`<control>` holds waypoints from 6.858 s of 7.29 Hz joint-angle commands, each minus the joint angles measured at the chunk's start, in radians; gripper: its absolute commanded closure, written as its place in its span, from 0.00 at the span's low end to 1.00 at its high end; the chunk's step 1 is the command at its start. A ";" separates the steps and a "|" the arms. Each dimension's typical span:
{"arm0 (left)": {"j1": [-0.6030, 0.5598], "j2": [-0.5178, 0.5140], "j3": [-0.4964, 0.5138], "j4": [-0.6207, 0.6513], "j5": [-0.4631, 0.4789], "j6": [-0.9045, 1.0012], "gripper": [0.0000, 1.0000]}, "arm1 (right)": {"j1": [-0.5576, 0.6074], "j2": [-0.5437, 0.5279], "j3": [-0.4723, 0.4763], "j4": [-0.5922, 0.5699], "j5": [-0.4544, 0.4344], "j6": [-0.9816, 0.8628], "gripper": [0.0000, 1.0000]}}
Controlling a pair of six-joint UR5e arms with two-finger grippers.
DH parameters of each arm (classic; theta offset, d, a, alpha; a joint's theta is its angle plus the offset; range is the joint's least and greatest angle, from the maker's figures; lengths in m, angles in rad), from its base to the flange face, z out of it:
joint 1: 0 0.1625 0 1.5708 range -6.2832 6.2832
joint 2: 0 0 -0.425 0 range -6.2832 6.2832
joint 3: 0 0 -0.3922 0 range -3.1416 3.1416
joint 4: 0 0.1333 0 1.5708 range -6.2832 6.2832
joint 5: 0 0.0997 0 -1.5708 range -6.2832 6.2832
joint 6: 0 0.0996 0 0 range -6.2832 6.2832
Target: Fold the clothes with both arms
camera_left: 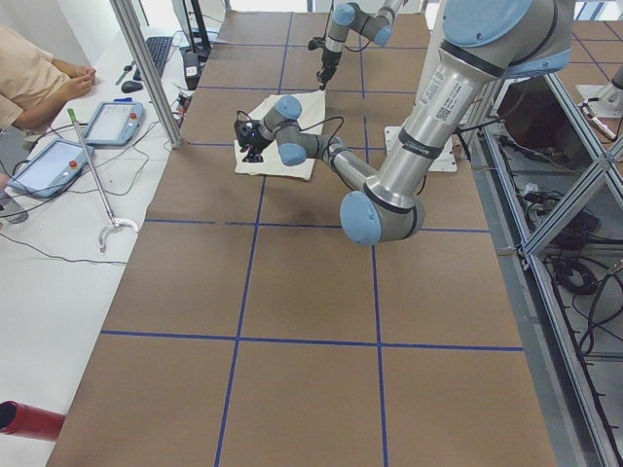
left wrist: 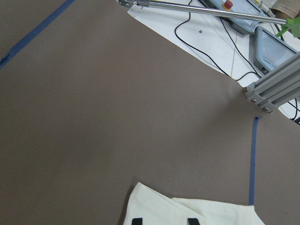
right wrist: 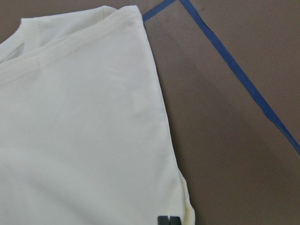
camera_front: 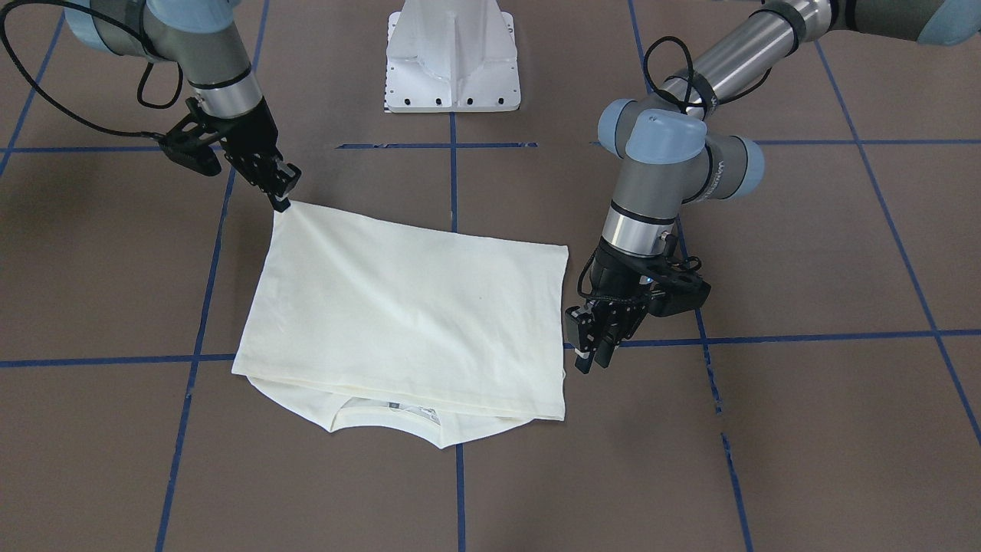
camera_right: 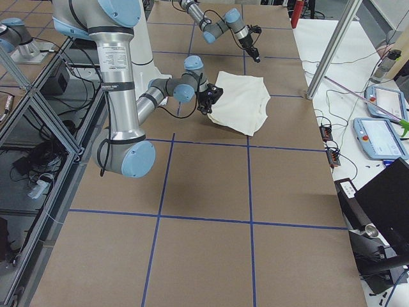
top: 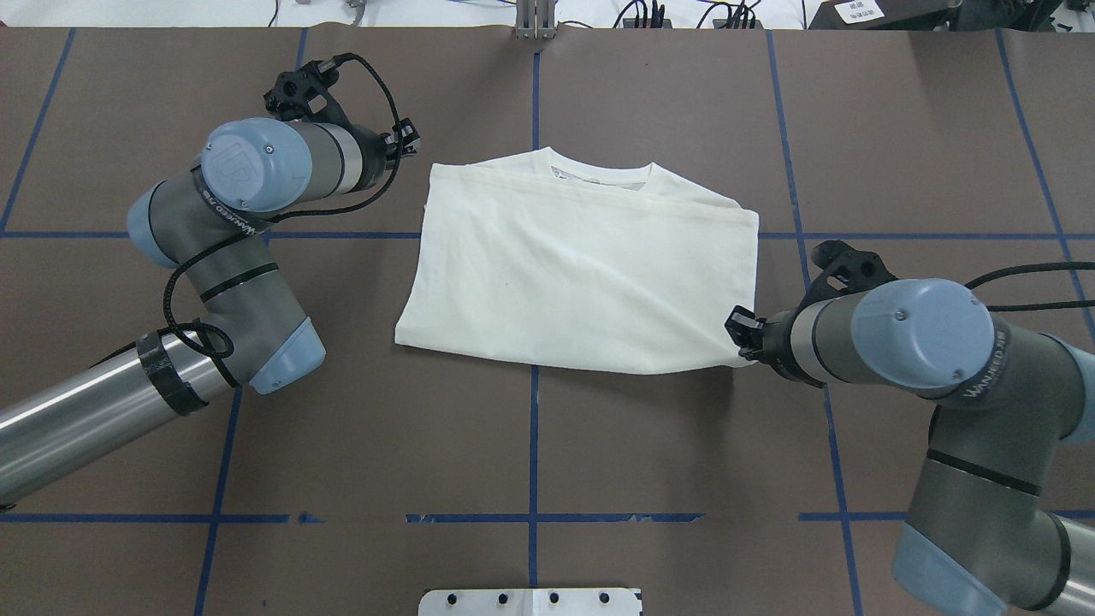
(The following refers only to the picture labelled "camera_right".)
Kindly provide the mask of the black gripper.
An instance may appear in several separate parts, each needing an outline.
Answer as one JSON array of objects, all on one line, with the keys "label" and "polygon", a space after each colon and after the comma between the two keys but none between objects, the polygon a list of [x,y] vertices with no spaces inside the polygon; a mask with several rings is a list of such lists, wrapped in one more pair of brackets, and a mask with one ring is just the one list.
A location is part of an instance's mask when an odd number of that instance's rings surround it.
[{"label": "black gripper", "polygon": [[256,62],[259,63],[260,57],[259,57],[259,51],[258,49],[254,46],[254,40],[252,38],[252,34],[256,33],[260,35],[262,33],[262,29],[258,26],[246,26],[247,34],[245,35],[244,38],[239,39],[240,45],[242,48],[249,53],[249,56]]},{"label": "black gripper", "polygon": [[221,98],[223,95],[223,89],[208,83],[203,91],[198,94],[198,105],[197,110],[200,112],[212,112],[212,106]]}]

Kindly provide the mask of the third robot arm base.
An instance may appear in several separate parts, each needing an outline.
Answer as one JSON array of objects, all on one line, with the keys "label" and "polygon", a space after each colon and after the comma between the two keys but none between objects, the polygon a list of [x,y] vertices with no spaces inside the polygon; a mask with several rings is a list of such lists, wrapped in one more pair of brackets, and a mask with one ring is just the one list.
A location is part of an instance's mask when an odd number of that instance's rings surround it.
[{"label": "third robot arm base", "polygon": [[46,57],[20,18],[1,21],[1,47],[17,64],[39,65]]}]

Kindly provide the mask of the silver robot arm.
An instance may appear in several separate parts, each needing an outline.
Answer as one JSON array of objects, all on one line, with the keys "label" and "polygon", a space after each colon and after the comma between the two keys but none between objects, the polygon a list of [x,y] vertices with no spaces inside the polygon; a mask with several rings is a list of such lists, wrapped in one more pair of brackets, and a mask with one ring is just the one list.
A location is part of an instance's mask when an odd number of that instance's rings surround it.
[{"label": "silver robot arm", "polygon": [[202,31],[207,43],[214,43],[224,33],[230,32],[238,48],[245,51],[254,62],[261,61],[255,43],[262,33],[258,26],[244,22],[237,8],[232,8],[223,16],[213,10],[202,11],[197,1],[178,1],[180,11],[187,13]]},{"label": "silver robot arm", "polygon": [[97,137],[93,159],[100,172],[141,178],[152,168],[156,151],[141,124],[167,97],[178,102],[196,99],[202,114],[212,111],[223,89],[209,83],[199,56],[184,61],[179,78],[152,79],[138,97],[135,92],[130,43],[135,26],[144,19],[140,1],[53,1],[54,27],[60,33],[96,43],[100,84],[109,126]]}]

